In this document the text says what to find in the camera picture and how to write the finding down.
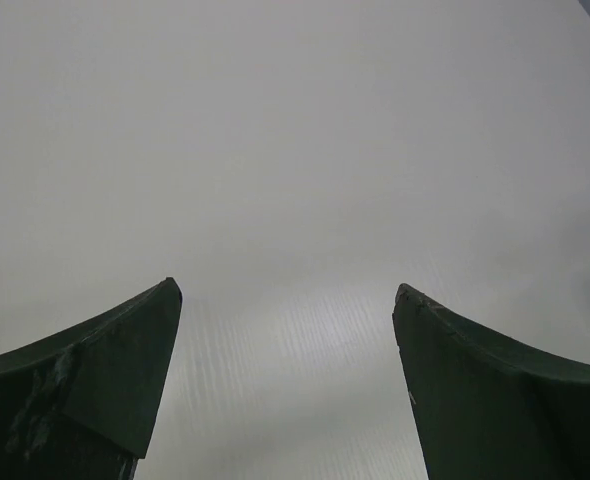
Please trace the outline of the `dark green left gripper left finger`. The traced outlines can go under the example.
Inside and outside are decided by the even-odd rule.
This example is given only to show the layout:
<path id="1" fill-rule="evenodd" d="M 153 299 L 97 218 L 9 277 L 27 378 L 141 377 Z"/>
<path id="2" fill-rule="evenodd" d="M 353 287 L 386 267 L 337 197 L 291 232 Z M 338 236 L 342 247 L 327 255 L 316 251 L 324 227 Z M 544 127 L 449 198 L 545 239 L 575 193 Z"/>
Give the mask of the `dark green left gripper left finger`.
<path id="1" fill-rule="evenodd" d="M 0 479 L 131 479 L 148 451 L 178 332 L 168 277 L 0 354 Z"/>

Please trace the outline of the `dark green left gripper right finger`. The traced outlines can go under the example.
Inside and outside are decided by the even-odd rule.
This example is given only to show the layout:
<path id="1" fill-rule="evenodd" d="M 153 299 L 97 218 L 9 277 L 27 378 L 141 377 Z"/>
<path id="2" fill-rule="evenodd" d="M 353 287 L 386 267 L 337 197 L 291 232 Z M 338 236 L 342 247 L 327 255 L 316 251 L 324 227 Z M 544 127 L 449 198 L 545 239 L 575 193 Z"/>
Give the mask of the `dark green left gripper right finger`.
<path id="1" fill-rule="evenodd" d="M 431 479 L 590 479 L 590 365 L 469 320 L 408 284 L 392 314 Z"/>

